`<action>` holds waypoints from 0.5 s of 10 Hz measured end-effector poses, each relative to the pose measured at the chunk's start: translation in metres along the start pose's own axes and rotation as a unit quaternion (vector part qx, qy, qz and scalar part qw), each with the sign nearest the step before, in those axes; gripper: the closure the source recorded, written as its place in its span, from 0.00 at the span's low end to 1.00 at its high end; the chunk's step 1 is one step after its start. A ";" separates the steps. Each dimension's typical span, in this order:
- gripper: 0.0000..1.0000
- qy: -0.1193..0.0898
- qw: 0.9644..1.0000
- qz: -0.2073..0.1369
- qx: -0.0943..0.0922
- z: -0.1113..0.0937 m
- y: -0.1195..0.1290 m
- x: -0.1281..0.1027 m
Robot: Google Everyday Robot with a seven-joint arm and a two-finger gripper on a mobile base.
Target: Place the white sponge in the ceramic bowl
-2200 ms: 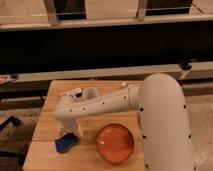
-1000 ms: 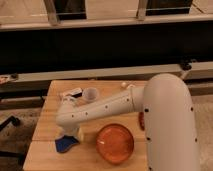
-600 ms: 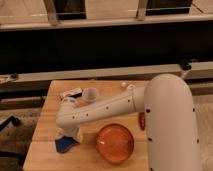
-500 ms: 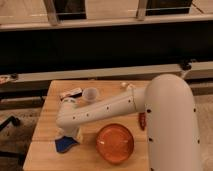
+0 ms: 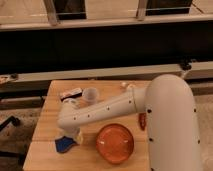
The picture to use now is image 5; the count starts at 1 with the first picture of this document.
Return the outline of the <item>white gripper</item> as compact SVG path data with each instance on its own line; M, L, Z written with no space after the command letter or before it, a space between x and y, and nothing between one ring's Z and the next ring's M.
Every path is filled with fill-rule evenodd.
M72 138L77 144L83 143L83 134L79 128L74 128L68 131L61 130L60 135Z

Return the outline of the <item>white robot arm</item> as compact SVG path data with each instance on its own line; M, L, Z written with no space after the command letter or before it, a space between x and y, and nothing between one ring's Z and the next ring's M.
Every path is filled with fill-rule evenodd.
M67 101L58 126L74 137L82 125L134 113L147 115L150 171L203 171L194 96L176 75L160 75L144 88L81 109Z

